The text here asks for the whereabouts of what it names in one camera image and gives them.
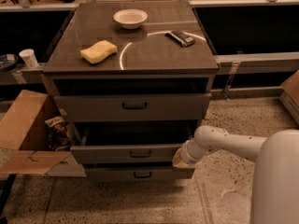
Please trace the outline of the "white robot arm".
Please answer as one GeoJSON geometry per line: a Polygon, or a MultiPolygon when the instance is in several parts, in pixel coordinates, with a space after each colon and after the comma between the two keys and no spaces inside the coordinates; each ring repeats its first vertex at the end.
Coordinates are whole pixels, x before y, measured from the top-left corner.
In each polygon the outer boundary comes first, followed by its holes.
{"type": "Polygon", "coordinates": [[[255,163],[250,224],[299,224],[298,130],[259,137],[201,126],[178,149],[172,163],[176,168],[193,168],[219,149],[255,163]]]}

